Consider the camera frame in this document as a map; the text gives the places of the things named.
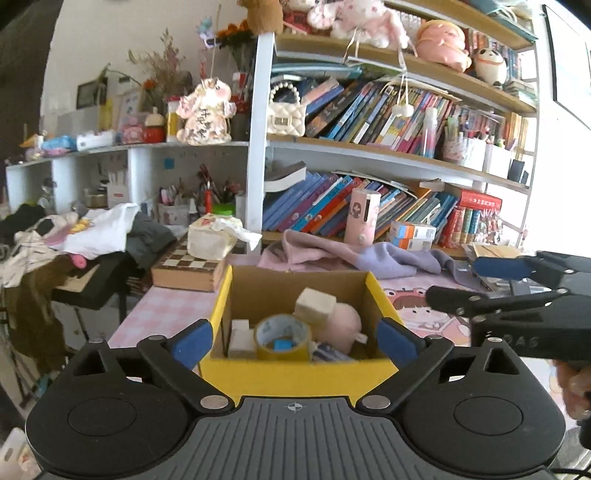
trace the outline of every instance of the white quilted handbag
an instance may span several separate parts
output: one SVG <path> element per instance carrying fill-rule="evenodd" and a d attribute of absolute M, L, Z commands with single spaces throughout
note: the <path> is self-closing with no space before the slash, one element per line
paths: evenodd
<path fill-rule="evenodd" d="M 289 88 L 295 94 L 295 103 L 274 102 L 275 94 Z M 303 137 L 306 131 L 306 106 L 300 103 L 300 94 L 291 83 L 279 83 L 271 89 L 267 109 L 267 133 Z"/>

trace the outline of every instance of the checkered board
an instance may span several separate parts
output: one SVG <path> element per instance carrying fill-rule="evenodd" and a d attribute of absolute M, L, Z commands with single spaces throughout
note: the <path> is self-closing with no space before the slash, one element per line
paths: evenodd
<path fill-rule="evenodd" d="M 218 265 L 219 262 L 200 260 L 189 255 L 189 252 L 187 251 L 187 241 L 183 240 L 176 246 L 175 250 L 170 252 L 170 254 L 157 265 L 157 268 L 213 273 Z"/>

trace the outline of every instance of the metal screw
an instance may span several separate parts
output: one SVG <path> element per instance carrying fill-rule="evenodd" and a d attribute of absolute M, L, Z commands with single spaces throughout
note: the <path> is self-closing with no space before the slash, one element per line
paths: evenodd
<path fill-rule="evenodd" d="M 228 399 L 221 395 L 208 395 L 201 399 L 201 406 L 208 410 L 220 410 L 227 407 L 229 403 Z"/>
<path fill-rule="evenodd" d="M 390 401 L 383 395 L 368 395 L 361 404 L 370 410 L 383 410 L 390 406 Z"/>

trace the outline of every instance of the wooden shelf board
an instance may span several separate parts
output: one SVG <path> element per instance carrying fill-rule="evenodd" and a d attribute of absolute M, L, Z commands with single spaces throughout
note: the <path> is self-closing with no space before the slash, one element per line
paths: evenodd
<path fill-rule="evenodd" d="M 281 240 L 283 234 L 281 232 L 263 232 L 262 233 L 262 243 L 265 245 L 271 244 L 273 242 L 278 242 Z M 327 238 L 329 240 L 334 240 L 336 242 L 342 242 L 343 239 L 339 236 L 324 236 L 322 238 Z M 466 253 L 464 252 L 463 248 L 443 248 L 439 245 L 433 245 L 433 248 L 436 250 L 442 250 L 443 252 L 447 253 L 452 258 L 457 258 L 459 260 L 465 260 L 467 258 Z"/>
<path fill-rule="evenodd" d="M 281 52 L 304 53 L 308 55 L 321 55 L 341 59 L 347 50 L 348 42 L 332 37 L 319 35 L 291 35 L 281 34 L 275 38 L 275 45 L 279 54 Z M 367 44 L 359 45 L 359 59 L 378 62 L 393 67 L 398 67 L 398 54 L 388 48 L 376 48 Z M 535 113 L 534 107 L 509 95 L 498 88 L 487 85 L 469 75 L 458 73 L 445 65 L 425 61 L 410 54 L 404 54 L 409 73 L 418 77 L 418 80 L 432 80 L 442 87 L 457 93 L 459 96 L 468 96 L 471 99 L 484 104 L 490 104 L 497 109 L 516 113 Z"/>
<path fill-rule="evenodd" d="M 452 163 L 435 160 L 434 158 L 421 157 L 408 153 L 400 153 L 382 147 L 368 147 L 367 145 L 358 145 L 352 143 L 337 142 L 334 140 L 323 140 L 318 138 L 306 137 L 287 137 L 283 135 L 268 135 L 270 145 L 273 148 L 293 148 L 303 151 L 312 151 L 318 153 L 328 153 L 336 155 L 349 155 L 352 157 L 370 158 L 373 160 L 398 163 L 410 167 L 431 170 L 434 173 L 444 173 L 454 175 L 469 180 L 478 180 L 501 186 L 515 192 L 527 194 L 529 188 L 521 183 L 503 179 L 489 173 L 485 173 L 472 168 L 454 165 Z"/>
<path fill-rule="evenodd" d="M 472 27 L 513 50 L 531 47 L 532 43 L 460 0 L 386 0 L 386 5 L 404 11 L 451 20 L 461 27 Z"/>

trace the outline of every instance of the human hand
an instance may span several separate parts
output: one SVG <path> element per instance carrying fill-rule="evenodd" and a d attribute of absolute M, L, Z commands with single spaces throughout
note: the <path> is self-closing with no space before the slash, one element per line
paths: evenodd
<path fill-rule="evenodd" d="M 591 417 L 591 401 L 585 394 L 591 392 L 591 365 L 577 371 L 565 362 L 554 361 L 554 364 L 558 385 L 563 389 L 566 413 L 575 420 L 588 419 Z"/>

